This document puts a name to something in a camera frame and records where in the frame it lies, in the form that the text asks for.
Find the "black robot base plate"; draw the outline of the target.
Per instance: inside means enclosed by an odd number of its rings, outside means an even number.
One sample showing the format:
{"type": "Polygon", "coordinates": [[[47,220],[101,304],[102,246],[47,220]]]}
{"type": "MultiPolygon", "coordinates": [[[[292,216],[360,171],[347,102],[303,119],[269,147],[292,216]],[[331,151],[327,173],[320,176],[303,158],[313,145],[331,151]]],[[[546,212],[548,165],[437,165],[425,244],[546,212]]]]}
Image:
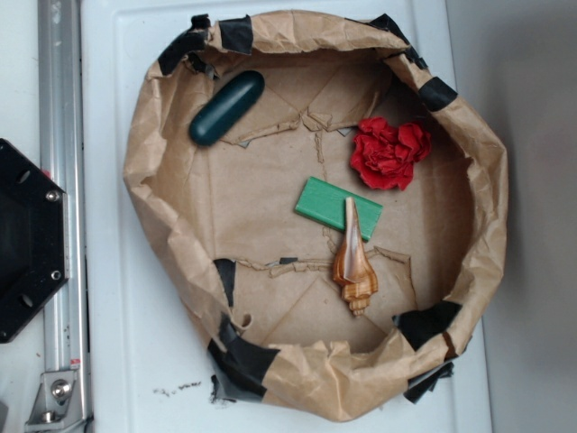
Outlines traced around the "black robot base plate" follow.
{"type": "Polygon", "coordinates": [[[1,342],[7,344],[67,281],[66,193],[1,141],[1,342]]]}

